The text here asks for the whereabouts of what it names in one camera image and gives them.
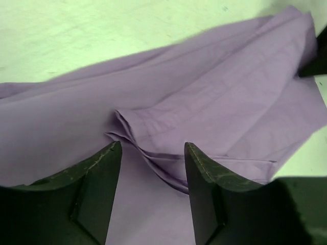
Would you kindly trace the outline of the purple trousers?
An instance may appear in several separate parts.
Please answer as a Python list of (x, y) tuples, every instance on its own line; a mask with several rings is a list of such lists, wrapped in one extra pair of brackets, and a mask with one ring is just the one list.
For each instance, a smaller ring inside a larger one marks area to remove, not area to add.
[(194, 244), (184, 144), (264, 184), (326, 125), (314, 20), (289, 6), (42, 83), (1, 84), (1, 185), (123, 141), (108, 244)]

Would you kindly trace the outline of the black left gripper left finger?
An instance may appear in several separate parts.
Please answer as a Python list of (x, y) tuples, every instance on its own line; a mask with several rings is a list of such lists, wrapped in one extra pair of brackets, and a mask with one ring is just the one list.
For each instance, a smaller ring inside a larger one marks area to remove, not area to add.
[(1, 244), (105, 244), (121, 169), (114, 141), (34, 182), (1, 188)]

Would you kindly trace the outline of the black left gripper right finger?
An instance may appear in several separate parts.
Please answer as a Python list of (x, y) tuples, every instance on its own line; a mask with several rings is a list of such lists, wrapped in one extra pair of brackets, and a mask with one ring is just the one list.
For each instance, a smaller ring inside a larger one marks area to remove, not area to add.
[(262, 185), (184, 146), (196, 244), (326, 244), (326, 177)]

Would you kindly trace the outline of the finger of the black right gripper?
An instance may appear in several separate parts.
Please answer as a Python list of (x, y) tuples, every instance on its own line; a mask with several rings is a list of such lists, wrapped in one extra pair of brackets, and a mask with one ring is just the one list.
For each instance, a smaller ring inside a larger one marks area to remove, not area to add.
[(300, 78), (326, 75), (326, 30), (325, 27), (317, 37), (316, 57), (298, 72)]

